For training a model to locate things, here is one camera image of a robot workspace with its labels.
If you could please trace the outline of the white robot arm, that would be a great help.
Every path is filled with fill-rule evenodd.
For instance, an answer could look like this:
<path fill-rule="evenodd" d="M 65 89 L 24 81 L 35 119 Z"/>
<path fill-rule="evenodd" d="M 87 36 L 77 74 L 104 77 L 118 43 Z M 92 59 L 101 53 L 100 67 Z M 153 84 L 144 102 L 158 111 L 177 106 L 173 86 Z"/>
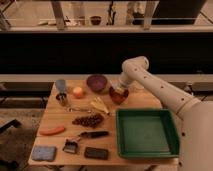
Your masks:
<path fill-rule="evenodd" d="M 213 101 L 201 101 L 147 71 L 145 56 L 122 63 L 118 87 L 127 89 L 133 81 L 157 97 L 182 119 L 178 171 L 213 171 Z"/>

